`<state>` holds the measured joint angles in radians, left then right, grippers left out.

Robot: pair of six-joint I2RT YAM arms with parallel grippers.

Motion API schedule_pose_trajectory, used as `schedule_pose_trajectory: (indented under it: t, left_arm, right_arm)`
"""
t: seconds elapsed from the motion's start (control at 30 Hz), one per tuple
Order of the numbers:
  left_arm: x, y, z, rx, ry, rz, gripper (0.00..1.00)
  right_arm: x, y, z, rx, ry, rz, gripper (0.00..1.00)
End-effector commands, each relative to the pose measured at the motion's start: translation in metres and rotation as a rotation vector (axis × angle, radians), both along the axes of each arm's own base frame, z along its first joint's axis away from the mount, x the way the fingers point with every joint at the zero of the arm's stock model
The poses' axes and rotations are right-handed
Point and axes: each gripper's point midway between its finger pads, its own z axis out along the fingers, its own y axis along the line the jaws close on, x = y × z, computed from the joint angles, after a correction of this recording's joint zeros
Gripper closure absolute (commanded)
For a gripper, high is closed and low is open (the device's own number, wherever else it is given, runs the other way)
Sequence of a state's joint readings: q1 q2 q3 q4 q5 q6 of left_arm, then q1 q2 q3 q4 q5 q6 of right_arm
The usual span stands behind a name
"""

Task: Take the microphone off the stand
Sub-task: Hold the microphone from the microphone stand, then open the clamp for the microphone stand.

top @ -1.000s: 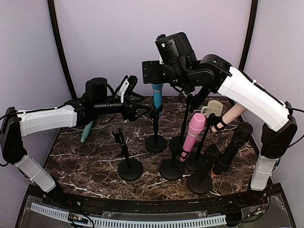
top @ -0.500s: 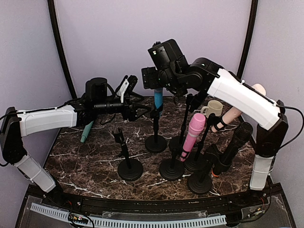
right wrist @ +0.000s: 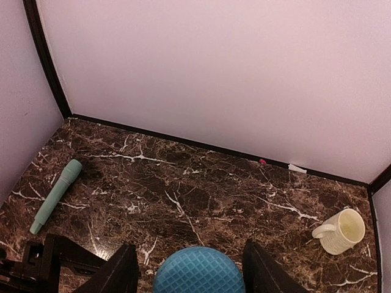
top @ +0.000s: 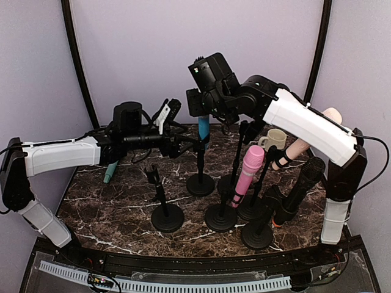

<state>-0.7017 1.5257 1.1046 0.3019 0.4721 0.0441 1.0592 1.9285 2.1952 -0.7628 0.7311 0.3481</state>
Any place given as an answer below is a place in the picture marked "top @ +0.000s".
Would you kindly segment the blue microphone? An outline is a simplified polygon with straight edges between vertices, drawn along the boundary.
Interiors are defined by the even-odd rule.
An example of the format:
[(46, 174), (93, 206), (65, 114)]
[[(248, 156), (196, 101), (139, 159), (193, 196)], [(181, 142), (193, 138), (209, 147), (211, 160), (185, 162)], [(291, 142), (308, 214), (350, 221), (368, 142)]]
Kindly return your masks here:
[(198, 129), (199, 129), (199, 137), (202, 141), (205, 142), (205, 149), (208, 148), (208, 140), (210, 136), (210, 116), (204, 115), (198, 117)]

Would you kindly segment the black mic stand blue mic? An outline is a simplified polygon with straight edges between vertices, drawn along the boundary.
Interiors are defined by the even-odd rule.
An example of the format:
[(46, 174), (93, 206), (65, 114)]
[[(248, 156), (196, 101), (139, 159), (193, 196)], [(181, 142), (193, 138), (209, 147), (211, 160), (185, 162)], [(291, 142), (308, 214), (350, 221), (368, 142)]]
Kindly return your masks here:
[(214, 179), (203, 172), (205, 165), (204, 155), (209, 138), (209, 136), (206, 136), (204, 139), (200, 139), (195, 146), (197, 152), (197, 174), (190, 176), (186, 181), (187, 191), (195, 197), (208, 196), (214, 190)]

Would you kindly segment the mint green microphone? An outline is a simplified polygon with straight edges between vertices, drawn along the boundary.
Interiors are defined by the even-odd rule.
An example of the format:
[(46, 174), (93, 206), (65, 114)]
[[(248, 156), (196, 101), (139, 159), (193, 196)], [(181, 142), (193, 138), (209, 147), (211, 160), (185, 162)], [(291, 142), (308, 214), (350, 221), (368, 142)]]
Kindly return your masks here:
[(118, 164), (118, 161), (108, 165), (106, 172), (104, 174), (104, 179), (103, 179), (103, 182), (105, 184), (108, 184), (110, 182), (110, 180), (113, 177), (114, 172), (117, 168), (117, 164)]

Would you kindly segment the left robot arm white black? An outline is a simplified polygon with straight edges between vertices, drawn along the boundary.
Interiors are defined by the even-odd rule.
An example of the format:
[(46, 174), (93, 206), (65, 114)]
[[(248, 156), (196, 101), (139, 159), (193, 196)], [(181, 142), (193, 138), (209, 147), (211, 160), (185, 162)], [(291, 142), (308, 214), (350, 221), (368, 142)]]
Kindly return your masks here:
[(193, 142), (183, 136), (187, 128), (175, 121), (181, 108), (177, 99), (166, 99), (159, 111), (149, 116), (138, 102), (115, 106), (108, 126), (93, 129), (81, 137), (51, 142), (9, 141), (1, 165), (1, 194), (8, 211), (22, 215), (56, 247), (73, 266), (86, 261), (86, 252), (75, 243), (70, 230), (31, 190), (29, 178), (35, 175), (79, 166), (107, 165), (134, 150), (157, 148), (163, 156), (179, 157)]

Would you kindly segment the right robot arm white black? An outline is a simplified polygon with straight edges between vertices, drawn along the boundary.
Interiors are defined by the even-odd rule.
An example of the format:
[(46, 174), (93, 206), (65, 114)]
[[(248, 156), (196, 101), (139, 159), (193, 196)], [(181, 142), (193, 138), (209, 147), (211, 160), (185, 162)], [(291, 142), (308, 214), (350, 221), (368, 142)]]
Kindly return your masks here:
[(240, 115), (252, 119), (244, 143), (254, 139), (265, 125), (276, 126), (316, 148), (329, 159), (326, 207), (321, 244), (312, 250), (312, 260), (324, 265), (334, 257), (347, 221), (348, 206), (364, 188), (361, 179), (367, 167), (366, 139), (359, 129), (349, 129), (303, 102), (282, 84), (260, 75), (240, 83), (225, 57), (217, 52), (198, 57), (188, 67), (196, 89), (186, 92), (192, 117), (212, 115), (230, 126)]

